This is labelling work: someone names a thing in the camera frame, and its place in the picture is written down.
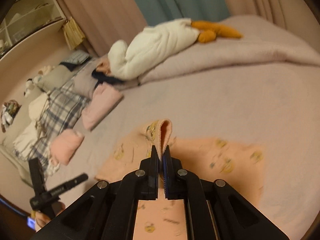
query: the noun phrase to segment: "plush toy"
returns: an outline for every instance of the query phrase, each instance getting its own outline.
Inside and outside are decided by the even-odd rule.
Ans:
[[[5,133],[9,125],[12,124],[13,119],[20,110],[20,107],[21,105],[19,105],[16,100],[10,100],[2,105],[1,129],[3,133]]]
[[[54,70],[55,68],[56,68],[55,66],[44,66],[39,70],[38,74],[45,76],[48,73],[50,73],[52,70]]]
[[[191,26],[201,31],[198,37],[200,43],[215,41],[217,37],[237,39],[243,37],[237,30],[219,23],[193,21]]]
[[[35,88],[38,82],[42,79],[42,75],[37,75],[34,78],[29,78],[26,82],[26,90],[24,91],[24,97],[28,97],[31,91]]]

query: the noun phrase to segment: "white duck plush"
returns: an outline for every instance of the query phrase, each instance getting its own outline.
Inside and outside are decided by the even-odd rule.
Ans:
[[[108,53],[111,73],[121,80],[137,78],[194,44],[199,34],[198,29],[191,27],[189,18],[145,27],[129,46],[123,40],[113,44]]]

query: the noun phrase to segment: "pink folded cloth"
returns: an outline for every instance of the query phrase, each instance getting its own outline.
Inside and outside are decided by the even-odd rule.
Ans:
[[[53,165],[56,166],[61,163],[67,166],[83,140],[83,134],[71,129],[64,130],[51,144],[50,151]]]
[[[123,94],[107,83],[98,85],[91,103],[82,111],[84,128],[92,130],[122,99]]]

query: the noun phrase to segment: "peach blanket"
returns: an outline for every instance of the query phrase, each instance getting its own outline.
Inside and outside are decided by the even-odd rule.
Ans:
[[[171,156],[184,169],[208,181],[224,179],[257,207],[263,190],[263,152],[258,145],[228,142],[220,138],[170,138],[170,120],[149,122],[132,131],[117,143],[113,154],[96,175],[96,179],[115,182],[139,169],[140,161],[151,155],[152,145],[161,157],[167,145]],[[156,201],[140,201],[134,239],[187,239],[182,200],[166,200],[163,182],[159,182]]]

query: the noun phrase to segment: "plaid fabric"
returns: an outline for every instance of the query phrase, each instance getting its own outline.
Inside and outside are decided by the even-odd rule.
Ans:
[[[89,100],[72,92],[73,81],[62,88],[54,89],[49,96],[49,108],[41,117],[45,137],[31,149],[30,158],[38,158],[47,176],[54,174],[59,167],[49,162],[51,142],[65,129],[72,129],[81,116]]]

